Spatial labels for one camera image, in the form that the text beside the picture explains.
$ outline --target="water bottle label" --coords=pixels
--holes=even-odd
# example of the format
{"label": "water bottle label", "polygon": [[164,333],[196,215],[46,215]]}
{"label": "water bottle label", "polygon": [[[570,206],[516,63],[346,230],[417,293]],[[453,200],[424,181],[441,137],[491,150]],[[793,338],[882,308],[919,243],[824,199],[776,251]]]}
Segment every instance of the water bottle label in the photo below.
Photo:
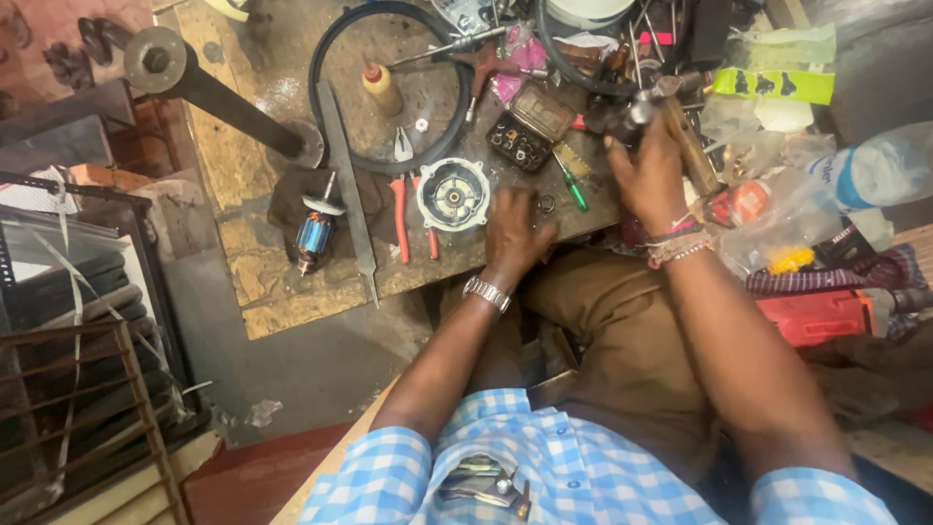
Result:
{"label": "water bottle label", "polygon": [[855,148],[846,148],[827,155],[810,165],[810,175],[815,175],[823,184],[835,188],[836,205],[842,213],[850,213],[859,209],[869,209],[875,206],[865,202],[858,194],[856,185],[852,181],[852,159]]}

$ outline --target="hand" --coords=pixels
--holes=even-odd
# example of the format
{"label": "hand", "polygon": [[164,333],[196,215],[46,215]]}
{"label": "hand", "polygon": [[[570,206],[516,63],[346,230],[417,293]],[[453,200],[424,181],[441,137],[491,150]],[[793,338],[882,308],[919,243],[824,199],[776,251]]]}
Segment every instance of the hand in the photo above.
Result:
{"label": "hand", "polygon": [[532,227],[535,194],[525,188],[499,188],[489,204],[486,269],[480,278],[506,294],[515,291],[519,281],[544,256],[560,231],[555,220]]}
{"label": "hand", "polygon": [[655,117],[645,130],[641,147],[632,165],[622,144],[606,137],[609,165],[616,174],[622,203],[641,220],[645,231],[660,237],[671,224],[687,214],[687,198],[681,178],[680,148]]}

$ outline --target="plastic water bottle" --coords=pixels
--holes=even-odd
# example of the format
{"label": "plastic water bottle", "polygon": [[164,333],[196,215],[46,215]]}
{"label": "plastic water bottle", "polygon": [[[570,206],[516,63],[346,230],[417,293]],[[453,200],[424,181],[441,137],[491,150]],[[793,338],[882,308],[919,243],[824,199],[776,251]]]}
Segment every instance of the plastic water bottle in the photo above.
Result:
{"label": "plastic water bottle", "polygon": [[835,189],[842,213],[892,206],[933,195],[933,121],[882,133],[810,165]]}

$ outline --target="khaki trousers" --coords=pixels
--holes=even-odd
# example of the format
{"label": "khaki trousers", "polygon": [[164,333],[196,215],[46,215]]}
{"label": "khaki trousers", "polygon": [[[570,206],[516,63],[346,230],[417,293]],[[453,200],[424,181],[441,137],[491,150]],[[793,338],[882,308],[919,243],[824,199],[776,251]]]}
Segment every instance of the khaki trousers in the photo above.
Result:
{"label": "khaki trousers", "polygon": [[[459,302],[463,284],[445,294],[442,314]],[[635,442],[687,483],[705,473],[716,452],[715,414],[663,272],[607,251],[565,249],[524,279],[517,300],[589,345],[557,409]],[[465,395],[523,386],[520,310],[513,304],[490,331]]]}

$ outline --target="blue checkered shirt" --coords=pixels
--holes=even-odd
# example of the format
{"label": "blue checkered shirt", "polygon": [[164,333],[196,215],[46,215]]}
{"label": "blue checkered shirt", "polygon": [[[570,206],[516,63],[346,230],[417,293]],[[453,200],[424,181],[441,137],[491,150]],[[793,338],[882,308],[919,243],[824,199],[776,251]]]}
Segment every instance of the blue checkered shirt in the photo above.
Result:
{"label": "blue checkered shirt", "polygon": [[[350,445],[340,471],[321,475],[299,523],[512,523],[512,508],[445,501],[438,488],[460,460],[485,454],[531,487],[530,523],[723,523],[660,461],[604,427],[553,407],[532,412],[524,390],[466,397],[438,446],[401,427]],[[758,523],[893,524],[881,500],[840,475],[768,473],[752,490]]]}

